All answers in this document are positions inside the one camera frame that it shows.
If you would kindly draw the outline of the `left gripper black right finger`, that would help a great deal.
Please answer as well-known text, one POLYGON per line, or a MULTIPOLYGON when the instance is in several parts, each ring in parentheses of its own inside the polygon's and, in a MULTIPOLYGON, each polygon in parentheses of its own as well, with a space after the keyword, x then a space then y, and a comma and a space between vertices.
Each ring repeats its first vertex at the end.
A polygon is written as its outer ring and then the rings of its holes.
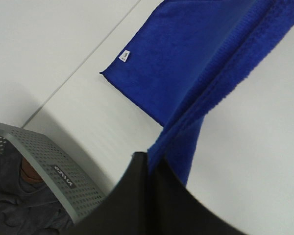
POLYGON ((243 235, 197 201, 180 182, 167 161, 152 175, 153 235, 243 235))

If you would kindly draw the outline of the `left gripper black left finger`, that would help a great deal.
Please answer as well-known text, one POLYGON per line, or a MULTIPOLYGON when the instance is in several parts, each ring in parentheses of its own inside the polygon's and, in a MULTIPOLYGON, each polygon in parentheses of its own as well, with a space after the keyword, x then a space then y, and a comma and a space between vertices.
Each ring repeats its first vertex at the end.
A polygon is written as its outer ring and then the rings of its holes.
POLYGON ((147 218, 147 153, 135 152, 120 181, 72 235, 150 235, 147 218))

